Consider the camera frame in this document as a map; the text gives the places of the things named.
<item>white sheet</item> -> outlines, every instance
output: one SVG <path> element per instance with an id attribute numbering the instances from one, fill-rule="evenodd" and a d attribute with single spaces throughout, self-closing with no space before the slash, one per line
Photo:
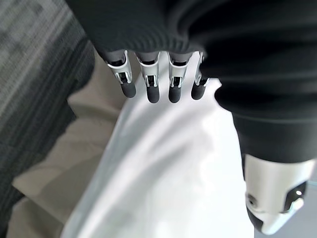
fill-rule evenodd
<path id="1" fill-rule="evenodd" d="M 143 80 L 125 104 L 99 167 L 62 238 L 254 237 L 231 114 L 213 94 L 194 101 L 198 54 L 179 103 L 168 101 L 168 59 L 160 55 L 160 101 Z"/>

